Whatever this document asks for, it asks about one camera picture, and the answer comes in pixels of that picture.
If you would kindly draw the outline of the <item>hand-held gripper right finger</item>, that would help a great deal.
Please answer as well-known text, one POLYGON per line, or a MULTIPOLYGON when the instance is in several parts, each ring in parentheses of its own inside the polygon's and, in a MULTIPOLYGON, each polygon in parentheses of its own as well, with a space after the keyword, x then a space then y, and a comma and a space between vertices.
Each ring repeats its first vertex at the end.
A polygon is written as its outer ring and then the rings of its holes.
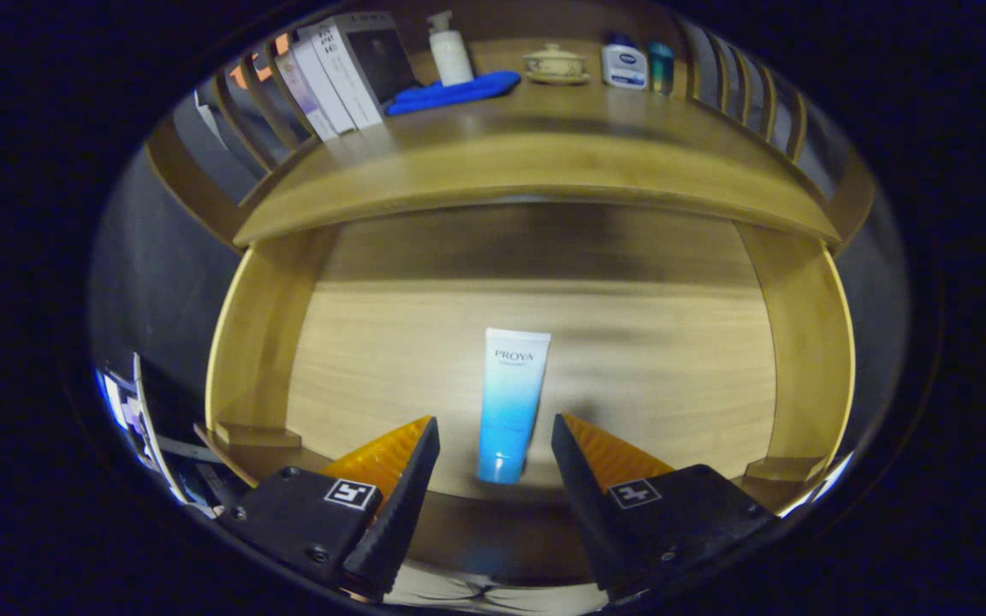
POLYGON ((551 448, 588 569, 610 600, 687 589, 777 526, 709 465, 676 469, 570 413, 555 417, 551 448))

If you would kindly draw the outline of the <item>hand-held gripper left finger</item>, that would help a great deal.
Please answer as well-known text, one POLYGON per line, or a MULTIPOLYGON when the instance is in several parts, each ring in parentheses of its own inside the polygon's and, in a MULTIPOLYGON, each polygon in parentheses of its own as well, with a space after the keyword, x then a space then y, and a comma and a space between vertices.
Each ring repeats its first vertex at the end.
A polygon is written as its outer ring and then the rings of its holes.
POLYGON ((436 419, 418 418, 321 471, 283 465, 219 525, 317 586, 381 600, 406 561, 440 452, 436 419))

